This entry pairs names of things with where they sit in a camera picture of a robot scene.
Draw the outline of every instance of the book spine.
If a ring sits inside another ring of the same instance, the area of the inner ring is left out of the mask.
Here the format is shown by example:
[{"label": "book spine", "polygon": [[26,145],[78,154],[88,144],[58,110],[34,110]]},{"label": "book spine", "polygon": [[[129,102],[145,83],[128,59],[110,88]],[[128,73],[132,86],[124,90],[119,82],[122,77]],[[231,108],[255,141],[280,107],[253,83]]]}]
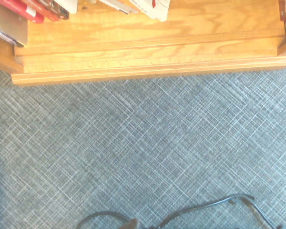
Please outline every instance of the book spine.
[{"label": "book spine", "polygon": [[41,5],[43,5],[48,11],[50,11],[52,14],[56,15],[56,17],[61,18],[61,14],[54,7],[52,0],[38,0],[38,2]]},{"label": "book spine", "polygon": [[59,13],[60,18],[62,18],[63,20],[69,19],[69,12],[67,12],[62,6],[60,6],[55,1],[52,1],[52,5],[54,9]]},{"label": "book spine", "polygon": [[21,0],[28,6],[31,6],[34,10],[36,10],[38,13],[42,14],[46,18],[50,19],[51,21],[59,21],[60,18],[58,18],[56,15],[50,13],[48,10],[46,10],[41,4],[39,4],[35,0]]},{"label": "book spine", "polygon": [[44,16],[20,0],[0,0],[0,4],[34,23],[43,23]]},{"label": "book spine", "polygon": [[130,2],[139,8],[143,13],[145,13],[151,19],[156,19],[155,14],[153,13],[153,9],[143,0],[130,0]]}]

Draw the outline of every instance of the light wood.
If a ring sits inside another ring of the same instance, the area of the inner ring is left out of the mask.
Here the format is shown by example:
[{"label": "light wood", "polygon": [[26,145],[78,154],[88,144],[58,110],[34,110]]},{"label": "light wood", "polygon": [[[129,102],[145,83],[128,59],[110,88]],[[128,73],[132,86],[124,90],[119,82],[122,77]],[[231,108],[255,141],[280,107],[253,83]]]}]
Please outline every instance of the light wood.
[{"label": "light wood", "polygon": [[15,48],[15,52],[89,52],[99,45],[100,49],[121,49],[284,34],[277,0],[171,0],[166,22],[151,20],[143,13],[125,15],[101,2],[79,0],[78,12],[69,20],[29,23],[28,47]]},{"label": "light wood", "polygon": [[168,21],[79,0],[60,22],[29,23],[18,85],[286,67],[278,0],[171,0]]},{"label": "light wood", "polygon": [[32,86],[56,83],[79,83],[90,81],[140,79],[146,77],[167,77],[240,71],[276,70],[286,67],[286,57],[269,57],[233,61],[213,61],[163,64],[153,67],[130,67],[124,69],[102,69],[86,71],[65,71],[52,73],[13,74],[14,84]]},{"label": "light wood", "polygon": [[0,69],[8,73],[22,73],[23,66],[15,62],[14,48],[0,39]]}]

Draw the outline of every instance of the carpet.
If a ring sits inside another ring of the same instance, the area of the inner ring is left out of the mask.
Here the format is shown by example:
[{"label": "carpet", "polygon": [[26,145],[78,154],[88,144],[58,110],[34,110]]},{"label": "carpet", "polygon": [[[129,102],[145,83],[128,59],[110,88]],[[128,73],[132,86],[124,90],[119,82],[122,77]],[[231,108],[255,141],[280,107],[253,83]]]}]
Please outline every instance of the carpet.
[{"label": "carpet", "polygon": [[[0,71],[0,229],[73,229],[103,210],[150,227],[234,193],[286,226],[286,69],[35,87]],[[267,226],[224,203],[165,228]]]}]

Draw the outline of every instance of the wood grain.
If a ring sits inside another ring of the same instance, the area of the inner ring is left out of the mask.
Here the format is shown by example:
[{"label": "wood grain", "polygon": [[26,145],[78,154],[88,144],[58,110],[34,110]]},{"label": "wood grain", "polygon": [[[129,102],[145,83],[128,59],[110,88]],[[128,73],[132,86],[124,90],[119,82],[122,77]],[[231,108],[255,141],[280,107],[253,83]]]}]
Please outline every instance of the wood grain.
[{"label": "wood grain", "polygon": [[159,22],[143,13],[125,15],[101,2],[79,0],[78,13],[69,20],[29,23],[28,47],[16,48],[16,54],[283,36],[278,11],[277,0],[171,0],[168,21]]},{"label": "wood grain", "polygon": [[0,69],[8,73],[22,73],[23,66],[15,61],[14,48],[0,39]]},{"label": "wood grain", "polygon": [[126,80],[146,77],[166,77],[239,71],[275,70],[286,67],[286,57],[268,57],[233,61],[163,64],[160,66],[130,67],[124,69],[102,69],[65,71],[51,73],[12,74],[14,84],[20,86],[79,83],[89,81]]},{"label": "wood grain", "polygon": [[278,69],[284,23],[277,0],[171,0],[168,21],[79,0],[60,22],[29,23],[16,48],[18,85]]},{"label": "wood grain", "polygon": [[143,49],[80,52],[18,57],[25,73],[152,66],[164,63],[235,60],[276,56],[282,37],[172,45]]}]

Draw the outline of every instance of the wooden bookshelf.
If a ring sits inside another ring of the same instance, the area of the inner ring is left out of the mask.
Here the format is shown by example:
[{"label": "wooden bookshelf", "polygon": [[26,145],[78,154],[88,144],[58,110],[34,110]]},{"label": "wooden bookshelf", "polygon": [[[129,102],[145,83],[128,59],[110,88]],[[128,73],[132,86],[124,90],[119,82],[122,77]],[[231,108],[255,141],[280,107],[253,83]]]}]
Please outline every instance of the wooden bookshelf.
[{"label": "wooden bookshelf", "polygon": [[282,69],[278,0],[171,0],[168,21],[79,0],[60,22],[29,22],[18,85]]}]

